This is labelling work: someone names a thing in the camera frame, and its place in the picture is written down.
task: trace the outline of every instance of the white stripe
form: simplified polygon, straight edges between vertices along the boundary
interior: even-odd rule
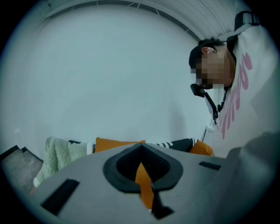
[[[159,14],[159,12],[158,12],[158,10],[156,9],[156,12],[157,12],[157,14],[159,15],[159,16],[161,16],[160,14]]]
[[[36,188],[40,185],[40,182],[39,182],[39,180],[37,179],[37,177],[34,178],[33,184],[34,184],[34,187],[36,187]]]
[[[92,142],[89,142],[87,144],[87,155],[90,155],[93,153],[93,143]]]
[[[192,147],[194,147],[196,140],[192,137]]]

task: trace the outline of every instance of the dark floor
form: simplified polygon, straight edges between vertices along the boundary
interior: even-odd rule
[[[34,187],[33,179],[42,164],[28,151],[22,153],[21,150],[16,150],[1,161],[1,167],[10,184],[26,194]]]

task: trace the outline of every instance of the black slot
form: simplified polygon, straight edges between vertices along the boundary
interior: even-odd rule
[[[57,215],[78,185],[78,181],[67,179],[41,206]]]
[[[200,162],[199,165],[213,169],[213,170],[219,170],[221,168],[221,165],[217,165],[214,163],[209,163],[209,162]]]

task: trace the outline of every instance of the black cloth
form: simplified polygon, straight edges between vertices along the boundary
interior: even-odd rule
[[[172,141],[172,142],[159,143],[157,145],[165,148],[182,151],[182,152],[190,152],[194,144],[195,144],[194,138],[186,138],[186,139]]]
[[[80,142],[76,142],[76,141],[74,141],[74,140],[69,140],[69,142],[70,142],[71,144],[73,144],[73,143],[80,144]]]

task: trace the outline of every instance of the gray surface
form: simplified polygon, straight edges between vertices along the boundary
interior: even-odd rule
[[[230,150],[220,170],[207,184],[198,187],[195,194],[186,197],[187,192],[185,194],[182,193],[184,189],[177,189],[177,191],[181,192],[181,198],[176,202],[179,202],[181,207],[172,216],[161,219],[161,223],[183,223],[187,221],[188,223],[197,224],[217,224],[215,220],[216,210],[225,194],[227,186],[230,184],[240,150],[241,148]]]
[[[199,194],[217,173],[217,171],[199,166],[201,161],[222,164],[224,159],[208,157],[186,152],[171,150],[149,144],[154,148],[177,159],[183,165],[184,173],[174,189],[161,192],[165,206],[170,206],[176,214],[186,201]],[[157,221],[150,214],[139,194],[126,194],[115,189],[106,180],[102,169],[105,161],[129,146],[117,147],[111,150],[80,158],[54,176],[43,182],[32,196],[39,205],[60,186],[66,179],[75,179],[79,186],[61,209],[58,217],[71,223],[150,223]]]
[[[33,186],[33,179],[42,167],[42,162],[28,151],[20,150],[8,155],[1,161],[1,167],[13,187],[29,194]]]
[[[280,65],[277,64],[273,74],[267,82],[260,88],[251,101],[251,105],[259,118],[259,122],[264,130],[280,130]],[[266,102],[265,108],[259,102]]]
[[[238,219],[247,214],[264,196],[279,171],[279,139],[280,132],[264,133],[242,147],[231,183],[217,208],[215,223],[224,220],[235,223],[233,217]],[[273,191],[273,194],[274,197],[266,199],[271,205],[263,202],[263,209],[272,209],[273,202],[277,203],[278,193]]]

